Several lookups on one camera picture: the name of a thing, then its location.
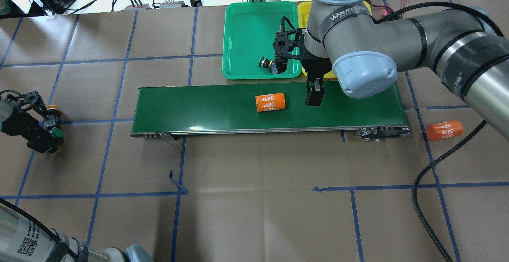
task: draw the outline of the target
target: green cap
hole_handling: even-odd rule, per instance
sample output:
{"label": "green cap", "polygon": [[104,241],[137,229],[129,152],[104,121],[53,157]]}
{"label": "green cap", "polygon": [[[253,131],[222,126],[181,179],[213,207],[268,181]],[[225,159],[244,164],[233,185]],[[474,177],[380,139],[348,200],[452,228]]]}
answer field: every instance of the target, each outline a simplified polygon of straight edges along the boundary
{"label": "green cap", "polygon": [[49,132],[55,139],[62,139],[64,137],[64,134],[62,133],[62,130],[60,130],[57,127],[53,127],[51,129],[51,132]]}

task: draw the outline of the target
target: yellow tray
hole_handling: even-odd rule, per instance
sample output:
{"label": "yellow tray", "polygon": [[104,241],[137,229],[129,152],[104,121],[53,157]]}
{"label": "yellow tray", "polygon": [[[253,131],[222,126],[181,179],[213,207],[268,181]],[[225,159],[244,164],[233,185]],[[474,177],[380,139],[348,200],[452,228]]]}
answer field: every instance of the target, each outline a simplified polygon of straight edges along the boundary
{"label": "yellow tray", "polygon": [[[364,2],[364,5],[369,10],[369,13],[371,13],[371,7],[368,3]],[[309,10],[311,10],[311,2],[302,2],[297,6],[297,13],[299,14],[299,27],[306,27],[307,26],[307,18],[309,17]],[[307,72],[304,68],[302,68],[302,73],[307,76]],[[334,73],[332,71],[329,71],[326,75],[323,76],[323,78],[336,78]]]}

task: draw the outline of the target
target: green conveyor belt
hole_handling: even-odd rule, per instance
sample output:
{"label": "green conveyor belt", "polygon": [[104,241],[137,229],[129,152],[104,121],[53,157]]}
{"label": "green conveyor belt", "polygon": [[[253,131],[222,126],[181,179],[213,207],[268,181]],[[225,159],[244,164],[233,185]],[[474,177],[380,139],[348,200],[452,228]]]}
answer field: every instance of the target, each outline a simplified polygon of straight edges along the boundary
{"label": "green conveyor belt", "polygon": [[[132,136],[354,130],[407,126],[396,85],[367,99],[351,99],[337,81],[324,82],[322,105],[305,105],[305,82],[191,87],[142,87]],[[285,94],[284,110],[256,111],[255,96]]]}

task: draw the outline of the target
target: orange cylinder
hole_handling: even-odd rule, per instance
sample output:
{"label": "orange cylinder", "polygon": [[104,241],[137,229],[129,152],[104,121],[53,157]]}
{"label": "orange cylinder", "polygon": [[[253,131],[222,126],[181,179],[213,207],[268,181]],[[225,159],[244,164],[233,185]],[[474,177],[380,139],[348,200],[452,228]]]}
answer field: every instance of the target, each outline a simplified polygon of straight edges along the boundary
{"label": "orange cylinder", "polygon": [[457,120],[433,124],[427,126],[426,134],[431,141],[452,138],[463,134],[463,125]]}
{"label": "orange cylinder", "polygon": [[258,112],[281,110],[286,108],[285,95],[283,93],[258,95],[256,99],[256,110]]}

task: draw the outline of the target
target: qr code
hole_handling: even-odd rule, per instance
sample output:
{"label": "qr code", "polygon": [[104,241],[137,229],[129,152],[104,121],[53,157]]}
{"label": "qr code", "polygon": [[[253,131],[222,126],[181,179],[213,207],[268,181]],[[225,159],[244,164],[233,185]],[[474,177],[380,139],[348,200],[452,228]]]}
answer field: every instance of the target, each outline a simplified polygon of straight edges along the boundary
{"label": "qr code", "polygon": [[30,238],[23,238],[23,243],[18,248],[18,253],[32,256],[33,251],[35,251],[35,247],[37,246],[37,240],[32,240]]}

